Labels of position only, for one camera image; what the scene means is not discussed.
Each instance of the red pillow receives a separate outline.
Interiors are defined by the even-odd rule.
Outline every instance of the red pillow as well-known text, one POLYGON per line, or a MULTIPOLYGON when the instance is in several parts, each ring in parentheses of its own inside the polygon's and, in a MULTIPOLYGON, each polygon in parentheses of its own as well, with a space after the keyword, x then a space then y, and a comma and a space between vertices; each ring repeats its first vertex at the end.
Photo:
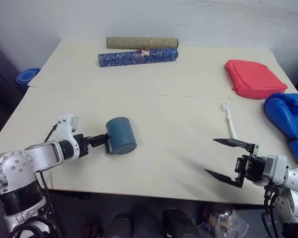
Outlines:
POLYGON ((263 64, 230 59, 225 68, 234 82, 233 90, 242 97, 265 99, 273 93, 283 93, 287 89, 287 85, 263 64))

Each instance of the blue container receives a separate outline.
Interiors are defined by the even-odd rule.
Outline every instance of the blue container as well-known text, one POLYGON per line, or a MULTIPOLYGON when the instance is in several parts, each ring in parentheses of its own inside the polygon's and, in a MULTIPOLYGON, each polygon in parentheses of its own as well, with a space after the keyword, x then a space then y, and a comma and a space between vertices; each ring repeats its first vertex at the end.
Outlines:
POLYGON ((139 50, 132 52, 99 54, 98 61, 100 67, 159 63, 175 61, 178 57, 176 48, 166 48, 158 50, 139 50))
POLYGON ((24 92, 28 89, 28 83, 40 72, 39 68, 30 68, 26 71, 21 72, 17 78, 16 82, 21 86, 24 92))
POLYGON ((106 124, 109 139, 106 143, 108 154, 126 154, 133 151, 136 146, 133 129, 128 118, 114 118, 106 124))

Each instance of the table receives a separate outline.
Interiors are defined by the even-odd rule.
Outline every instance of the table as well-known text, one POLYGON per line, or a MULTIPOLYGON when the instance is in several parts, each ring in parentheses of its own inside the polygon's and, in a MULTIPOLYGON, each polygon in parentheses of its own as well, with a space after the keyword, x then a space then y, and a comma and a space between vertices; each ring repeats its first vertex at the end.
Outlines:
POLYGON ((98 66, 98 54, 125 52, 96 43, 61 41, 30 86, 152 95, 242 98, 231 90, 232 80, 224 68, 231 59, 253 60, 271 69, 286 85, 297 90, 269 50, 179 47, 175 62, 128 66, 98 66))
POLYGON ((263 188, 217 181, 204 168, 232 178, 237 157, 247 154, 212 141, 229 138, 221 103, 228 103, 238 139, 260 144, 261 155, 286 155, 286 138, 266 118, 264 100, 240 97, 224 70, 228 59, 267 65, 295 87, 271 51, 179 47, 176 62, 100 68, 97 54, 119 50, 62 41, 30 83, 0 133, 0 153, 40 143, 67 112, 79 116, 77 133, 105 133, 114 117, 128 117, 138 147, 121 156, 103 146, 45 172, 51 189, 262 204, 263 188))
POLYGON ((292 159, 286 139, 266 118, 262 101, 209 99, 31 87, 0 133, 0 152, 42 142, 66 112, 79 116, 77 133, 98 135, 108 120, 131 120, 138 147, 109 156, 104 147, 45 172, 48 187, 215 202, 261 204, 263 188, 243 189, 215 180, 204 168, 235 176, 236 158, 246 151, 212 141, 229 137, 220 104, 228 102, 237 136, 261 144, 261 154, 292 159))

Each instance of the toothbrush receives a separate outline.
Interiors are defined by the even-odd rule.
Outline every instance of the toothbrush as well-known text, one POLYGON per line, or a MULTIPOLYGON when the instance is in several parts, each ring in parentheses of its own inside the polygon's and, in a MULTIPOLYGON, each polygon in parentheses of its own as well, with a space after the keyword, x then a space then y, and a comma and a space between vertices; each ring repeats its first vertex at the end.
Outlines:
POLYGON ((230 113, 229 113, 229 107, 227 103, 222 103, 221 104, 221 110, 223 112, 225 112, 226 114, 226 121, 229 127, 229 131, 230 131, 230 135, 232 137, 232 139, 237 139, 234 127, 233 127, 233 123, 232 123, 232 119, 230 118, 230 113))

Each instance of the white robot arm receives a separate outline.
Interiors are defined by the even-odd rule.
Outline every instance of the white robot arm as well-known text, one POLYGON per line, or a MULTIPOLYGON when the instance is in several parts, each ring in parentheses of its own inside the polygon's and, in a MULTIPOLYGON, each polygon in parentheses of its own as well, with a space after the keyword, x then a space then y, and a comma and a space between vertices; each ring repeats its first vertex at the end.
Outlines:
POLYGON ((22 224, 29 226, 28 229, 23 227, 22 238, 32 236, 37 229, 47 233, 53 229, 53 224, 46 219, 52 213, 52 204, 47 203, 46 197, 42 195, 35 173, 58 166, 64 160, 84 156, 88 154, 89 144, 95 147, 108 140, 107 134, 96 137, 84 137, 82 134, 73 136, 77 125, 78 118, 66 114, 51 130, 49 141, 32 145, 24 151, 0 154, 0 199, 10 232, 22 224))
POLYGON ((273 217, 273 206, 283 224, 283 235, 287 238, 298 238, 298 168, 289 168, 285 156, 268 155, 266 159, 258 157, 259 145, 250 144, 235 139, 214 139, 215 141, 231 146, 241 147, 250 154, 237 159, 235 172, 238 173, 235 181, 230 177, 206 170, 216 179, 233 186, 241 187, 244 178, 254 184, 264 186, 266 214, 263 214, 265 228, 272 238, 266 223, 265 215, 271 214, 275 236, 278 237, 273 217))

